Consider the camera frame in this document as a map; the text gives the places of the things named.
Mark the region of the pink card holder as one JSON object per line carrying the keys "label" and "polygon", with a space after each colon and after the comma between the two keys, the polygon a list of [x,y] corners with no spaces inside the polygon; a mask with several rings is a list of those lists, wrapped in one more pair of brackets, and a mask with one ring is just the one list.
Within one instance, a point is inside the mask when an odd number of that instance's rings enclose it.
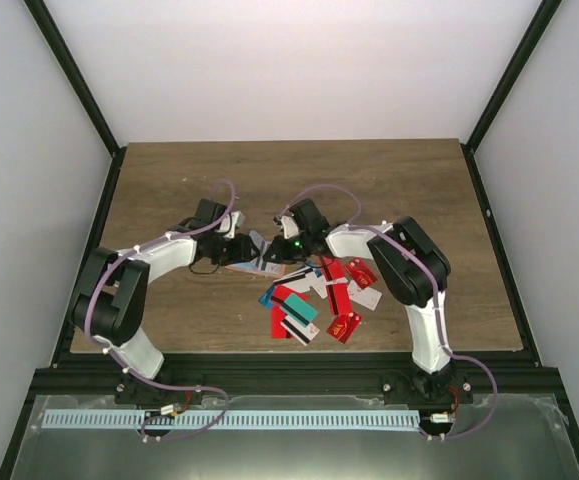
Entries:
{"label": "pink card holder", "polygon": [[247,262],[228,265],[228,270],[252,273],[272,278],[281,278],[285,274],[286,266],[283,264],[271,263],[266,261],[263,256],[268,250],[271,243],[266,240],[259,232],[251,230],[249,237],[253,240],[254,245],[260,251],[259,255],[253,260]]}

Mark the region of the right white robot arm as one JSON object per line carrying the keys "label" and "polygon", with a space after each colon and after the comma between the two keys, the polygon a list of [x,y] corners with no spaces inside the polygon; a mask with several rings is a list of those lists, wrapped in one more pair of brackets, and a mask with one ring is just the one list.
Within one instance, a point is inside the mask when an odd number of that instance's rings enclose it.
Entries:
{"label": "right white robot arm", "polygon": [[274,222],[280,233],[263,254],[268,262],[293,264],[324,255],[375,263],[389,292],[406,310],[414,393],[427,403],[440,400],[453,378],[444,314],[451,266],[420,224],[410,216],[375,226],[331,223],[309,198]]}

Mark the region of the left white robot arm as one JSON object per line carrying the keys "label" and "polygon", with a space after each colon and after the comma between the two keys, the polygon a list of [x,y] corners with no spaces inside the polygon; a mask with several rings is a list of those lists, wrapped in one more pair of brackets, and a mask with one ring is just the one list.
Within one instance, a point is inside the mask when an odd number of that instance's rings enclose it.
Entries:
{"label": "left white robot arm", "polygon": [[161,371],[164,356],[142,329],[149,284],[201,259],[224,267],[259,256],[251,237],[237,231],[244,220],[242,212],[202,199],[193,216],[160,237],[118,251],[98,247],[88,256],[67,319],[140,376],[138,391],[150,403],[165,402],[174,381]]}

